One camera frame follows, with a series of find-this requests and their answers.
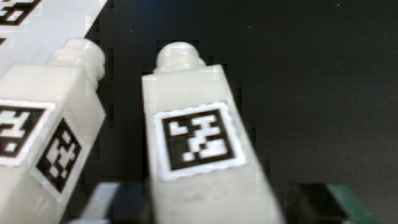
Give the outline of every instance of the marker sticker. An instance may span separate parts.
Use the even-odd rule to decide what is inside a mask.
[[[62,118],[32,169],[32,175],[60,202],[65,202],[87,158],[74,130],[69,119]]]
[[[154,115],[163,180],[245,164],[245,155],[224,103]]]
[[[0,100],[0,166],[19,166],[55,105]]]
[[[41,0],[0,0],[0,25],[17,26]]]

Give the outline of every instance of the black background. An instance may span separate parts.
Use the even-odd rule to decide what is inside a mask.
[[[106,53],[106,121],[65,216],[99,181],[147,175],[140,76],[174,40],[225,74],[284,204],[289,181],[341,183],[398,223],[398,2],[115,0],[87,38]]]

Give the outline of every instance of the white plastic object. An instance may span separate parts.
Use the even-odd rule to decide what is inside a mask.
[[[142,77],[158,224],[282,224],[220,65],[172,43]]]
[[[48,65],[14,65],[0,79],[0,223],[58,223],[105,119],[103,62],[71,39]]]

